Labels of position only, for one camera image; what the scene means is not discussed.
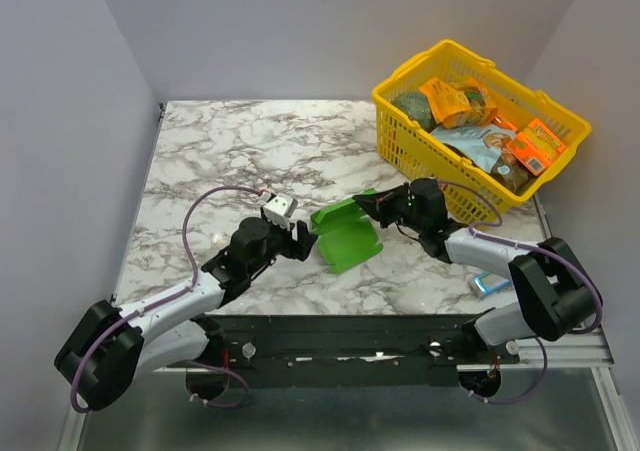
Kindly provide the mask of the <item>green paper box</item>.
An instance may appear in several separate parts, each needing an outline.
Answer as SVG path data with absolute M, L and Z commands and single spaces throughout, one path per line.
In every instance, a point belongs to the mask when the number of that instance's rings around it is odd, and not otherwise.
M 311 215 L 310 225 L 318 236 L 315 248 L 333 274 L 342 274 L 383 250 L 369 216 L 353 198 L 319 209 Z

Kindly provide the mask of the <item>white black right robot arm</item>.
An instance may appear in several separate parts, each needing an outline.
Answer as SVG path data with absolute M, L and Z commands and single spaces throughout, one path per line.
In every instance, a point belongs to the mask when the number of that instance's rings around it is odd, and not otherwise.
M 459 342 L 467 360 L 483 362 L 496 346 L 508 341 L 554 342 L 600 325 L 600 292 L 564 240 L 515 241 L 482 232 L 483 222 L 460 223 L 448 215 L 443 185 L 433 178 L 420 178 L 353 199 L 380 227 L 412 230 L 430 257 L 482 269 L 511 282 L 516 302 L 490 309 L 463 325 Z

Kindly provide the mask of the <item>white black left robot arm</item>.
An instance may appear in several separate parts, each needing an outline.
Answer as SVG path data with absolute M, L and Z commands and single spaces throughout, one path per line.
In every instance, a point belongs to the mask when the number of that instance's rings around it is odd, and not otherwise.
M 229 244 L 185 283 L 127 306 L 91 305 L 54 359 L 71 386 L 73 410 L 113 404 L 143 369 L 193 359 L 214 364 L 222 343 L 196 317 L 239 298 L 278 257 L 305 261 L 317 239 L 302 221 L 280 227 L 266 215 L 245 218 Z

